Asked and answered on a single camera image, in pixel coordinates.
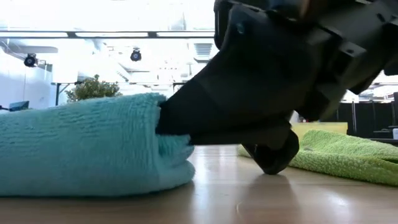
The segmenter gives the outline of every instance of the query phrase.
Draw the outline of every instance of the towel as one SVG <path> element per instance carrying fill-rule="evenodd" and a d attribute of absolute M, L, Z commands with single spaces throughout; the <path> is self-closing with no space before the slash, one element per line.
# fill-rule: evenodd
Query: towel
<path fill-rule="evenodd" d="M 172 189 L 195 173 L 189 136 L 159 136 L 146 93 L 0 114 L 0 196 L 120 197 Z"/>
<path fill-rule="evenodd" d="M 398 186 L 398 147 L 368 139 L 308 131 L 291 167 L 374 184 Z"/>

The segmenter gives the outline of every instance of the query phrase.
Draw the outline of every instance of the wooden table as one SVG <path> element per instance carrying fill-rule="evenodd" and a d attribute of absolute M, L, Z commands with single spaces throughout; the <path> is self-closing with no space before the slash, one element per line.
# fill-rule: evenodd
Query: wooden table
<path fill-rule="evenodd" d="M 198 147 L 193 183 L 124 199 L 0 199 L 14 223 L 398 223 L 398 190 L 286 169 L 263 175 L 232 146 Z"/>

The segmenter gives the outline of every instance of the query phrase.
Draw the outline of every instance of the green towel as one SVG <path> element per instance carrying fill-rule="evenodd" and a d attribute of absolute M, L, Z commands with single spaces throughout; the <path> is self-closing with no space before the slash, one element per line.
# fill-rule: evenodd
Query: green towel
<path fill-rule="evenodd" d="M 239 155 L 249 156 L 238 147 Z M 291 167 L 398 186 L 398 147 L 327 131 L 308 131 Z"/>

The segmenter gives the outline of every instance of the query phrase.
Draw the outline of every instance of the green plant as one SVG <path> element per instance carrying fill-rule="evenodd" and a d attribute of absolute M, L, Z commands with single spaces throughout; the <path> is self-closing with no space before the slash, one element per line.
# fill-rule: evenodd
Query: green plant
<path fill-rule="evenodd" d="M 100 82 L 99 78 L 99 75 L 95 75 L 94 78 L 86 79 L 82 84 L 77 84 L 76 87 L 70 91 L 65 91 L 68 96 L 68 102 L 122 95 L 119 92 L 120 87 L 117 82 Z"/>

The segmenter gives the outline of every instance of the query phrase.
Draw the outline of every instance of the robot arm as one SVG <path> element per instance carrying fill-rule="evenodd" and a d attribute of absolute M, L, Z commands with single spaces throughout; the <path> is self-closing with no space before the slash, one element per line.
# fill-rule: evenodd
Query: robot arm
<path fill-rule="evenodd" d="M 359 94 L 381 70 L 396 72 L 397 1 L 278 2 L 215 3 L 220 51 L 161 105 L 159 134 L 242 144 L 266 174 L 277 174 L 299 150 L 294 110 L 319 120 L 347 90 Z"/>

